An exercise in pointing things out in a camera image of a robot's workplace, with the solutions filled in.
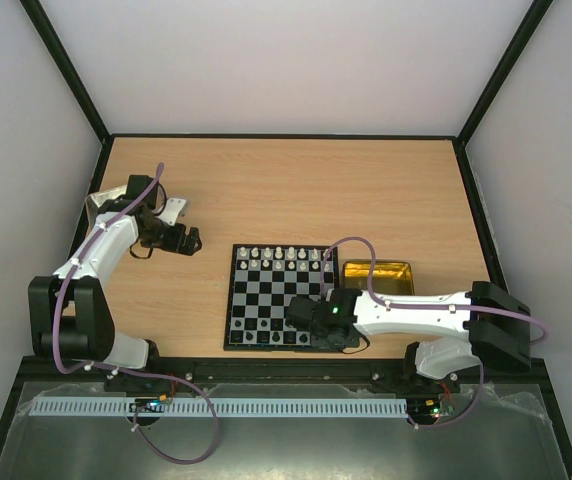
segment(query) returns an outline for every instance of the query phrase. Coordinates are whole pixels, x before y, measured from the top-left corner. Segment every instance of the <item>white cable tray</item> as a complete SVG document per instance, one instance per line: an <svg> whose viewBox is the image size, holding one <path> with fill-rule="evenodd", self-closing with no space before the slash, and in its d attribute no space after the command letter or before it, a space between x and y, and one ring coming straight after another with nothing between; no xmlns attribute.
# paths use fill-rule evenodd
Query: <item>white cable tray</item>
<svg viewBox="0 0 572 480"><path fill-rule="evenodd" d="M285 398L212 398L222 418L406 418L403 399L285 399ZM132 415L135 398L124 397L40 397L31 416L41 417L123 417ZM141 416L210 417L202 398L176 398L171 405L153 407Z"/></svg>

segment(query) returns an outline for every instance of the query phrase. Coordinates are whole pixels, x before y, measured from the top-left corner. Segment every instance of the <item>black frame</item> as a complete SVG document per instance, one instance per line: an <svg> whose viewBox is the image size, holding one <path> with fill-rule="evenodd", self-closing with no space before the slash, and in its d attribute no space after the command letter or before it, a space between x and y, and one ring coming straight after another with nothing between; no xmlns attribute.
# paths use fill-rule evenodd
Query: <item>black frame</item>
<svg viewBox="0 0 572 480"><path fill-rule="evenodd" d="M102 178L110 157L115 138L118 137L146 137L146 138L253 138L253 139L341 139L341 140L445 140L452 142L460 169L462 182L468 197L469 206L473 215L480 246L491 282L506 289L506 281L497 256L496 247L488 226L488 221L482 206L479 191L472 174L470 162L466 153L466 146L474 132L481 123L484 115L490 108L493 100L500 91L504 81L517 63L521 53L526 48L530 38L535 33L537 26L544 18L553 0L533 0L528 12L524 16L519 28L515 32L511 42L506 48L497 67L490 77L486 87L480 95L475 107L471 111L464 127L457 137L452 135L290 135L290 134L111 134L105 126L99 112L78 75L70 57L59 40L57 33L51 24L46 12L39 0L19 0L28 14L37 33L42 38L53 61L60 70L71 92L77 99L80 108L95 131L102 144L97 165L93 173L88 193L96 192L102 182ZM71 254L82 243L88 221L82 212L77 230L71 246ZM186 373L193 375L193 380L200 385L208 385L209 377L216 379L226 377L228 381L266 382L266 378L279 382L279 378L287 372L288 381L293 377L301 382L319 383L322 377L329 372L338 372L337 383L344 385L371 385L372 374L378 369L393 365L397 368L397 362L402 360L281 360L281 359L199 359L199 358L161 358L161 368L164 371L172 371L177 375L184 376ZM463 372L460 377L467 383L476 383L478 372L470 370ZM507 375L497 372L488 372L488 378L495 383L523 383L539 385L549 416L553 420L553 428L562 453L567 472L572 478L572 445L568 438L564 421L561 416L559 405L550 382L546 365L541 359L533 359L531 372L524 375ZM67 377L72 382L104 381L105 377L99 372L76 372ZM4 412L0 419L0 456L8 429L10 428L15 409L21 394L23 385L27 381L61 381L61 375L57 372L52 362L35 357L24 357L20 365L17 377L6 402ZM142 383L134 388L141 390ZM128 388L128 385L118 385L117 388Z"/></svg>

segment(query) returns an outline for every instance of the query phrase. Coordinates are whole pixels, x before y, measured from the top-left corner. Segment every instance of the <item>black square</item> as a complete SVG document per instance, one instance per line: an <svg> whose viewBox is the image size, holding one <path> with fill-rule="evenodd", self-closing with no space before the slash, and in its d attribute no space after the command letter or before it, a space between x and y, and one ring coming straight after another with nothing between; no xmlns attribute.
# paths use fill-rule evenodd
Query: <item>black square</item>
<svg viewBox="0 0 572 480"><path fill-rule="evenodd" d="M297 332L284 332L284 345L295 345L297 343Z"/></svg>
<svg viewBox="0 0 572 480"><path fill-rule="evenodd" d="M284 295L282 293L273 293L270 296L270 304L273 307L283 307L284 306Z"/></svg>
<svg viewBox="0 0 572 480"><path fill-rule="evenodd" d="M270 342L270 332L266 330L262 332L257 332L257 343L268 343Z"/></svg>
<svg viewBox="0 0 572 480"><path fill-rule="evenodd" d="M258 308L259 318L270 318L270 306L262 306Z"/></svg>
<svg viewBox="0 0 572 480"><path fill-rule="evenodd" d="M246 294L246 305L259 305L259 294L258 293L247 293Z"/></svg>
<svg viewBox="0 0 572 480"><path fill-rule="evenodd" d="M244 330L257 330L257 319L247 318L244 321Z"/></svg>
<svg viewBox="0 0 572 480"><path fill-rule="evenodd" d="M233 330L230 332L230 343L242 343L244 341L244 332L242 330Z"/></svg>

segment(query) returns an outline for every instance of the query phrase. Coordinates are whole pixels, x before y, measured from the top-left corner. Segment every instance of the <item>white wall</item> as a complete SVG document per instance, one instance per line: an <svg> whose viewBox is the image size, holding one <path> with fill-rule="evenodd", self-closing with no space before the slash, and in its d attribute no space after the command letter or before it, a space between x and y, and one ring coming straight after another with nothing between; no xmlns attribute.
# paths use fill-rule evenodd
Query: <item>white wall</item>
<svg viewBox="0 0 572 480"><path fill-rule="evenodd" d="M469 146L509 287L552 327L572 441L572 2L553 4Z"/></svg>
<svg viewBox="0 0 572 480"><path fill-rule="evenodd" d="M28 283L65 260L98 152L20 3L0 1L0 414L32 353Z"/></svg>
<svg viewBox="0 0 572 480"><path fill-rule="evenodd" d="M43 0L111 132L459 133L530 0Z"/></svg>

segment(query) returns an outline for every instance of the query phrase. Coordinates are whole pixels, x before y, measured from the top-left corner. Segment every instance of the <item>gold tray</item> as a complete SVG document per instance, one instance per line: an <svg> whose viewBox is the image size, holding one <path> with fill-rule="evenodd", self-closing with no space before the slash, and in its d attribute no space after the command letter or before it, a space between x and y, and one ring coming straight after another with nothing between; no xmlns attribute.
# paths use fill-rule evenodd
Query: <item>gold tray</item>
<svg viewBox="0 0 572 480"><path fill-rule="evenodd" d="M366 290L370 260L350 260L344 263L344 288ZM413 272L406 262L378 260L373 274L373 290L385 295L414 295Z"/></svg>

